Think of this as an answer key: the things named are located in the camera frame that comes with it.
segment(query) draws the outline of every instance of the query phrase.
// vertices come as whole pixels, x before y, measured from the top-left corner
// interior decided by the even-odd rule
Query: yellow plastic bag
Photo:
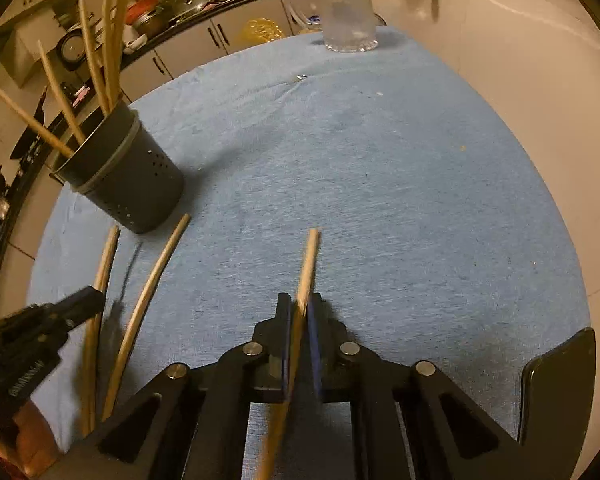
[[[278,24],[266,18],[249,20],[242,30],[242,37],[253,44],[269,43],[269,41],[286,38]]]

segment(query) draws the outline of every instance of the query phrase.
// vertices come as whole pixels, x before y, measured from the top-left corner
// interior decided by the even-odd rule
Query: glass jug
[[[376,17],[371,0],[314,0],[320,21],[307,18],[294,6],[294,0],[284,0],[296,21],[309,30],[320,30],[327,48],[337,52],[362,52],[378,46]]]

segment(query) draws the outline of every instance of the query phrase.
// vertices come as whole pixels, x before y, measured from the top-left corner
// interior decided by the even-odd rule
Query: pitcher handle
[[[298,22],[298,25],[309,30],[320,30],[320,23],[312,22],[308,17],[304,15],[302,10],[293,6],[293,0],[282,0],[285,4],[286,10]]]

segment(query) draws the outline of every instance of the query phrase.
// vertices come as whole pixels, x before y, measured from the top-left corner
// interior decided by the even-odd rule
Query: gray container
[[[120,101],[104,121],[98,108],[81,126],[87,140],[71,158],[59,157],[56,173],[131,231],[158,227],[178,203],[184,178],[138,114]]]

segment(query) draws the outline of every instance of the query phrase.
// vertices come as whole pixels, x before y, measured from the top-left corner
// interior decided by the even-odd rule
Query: floor
[[[600,448],[600,32],[578,0],[373,0],[507,123],[576,247],[597,337],[594,405],[574,478]]]

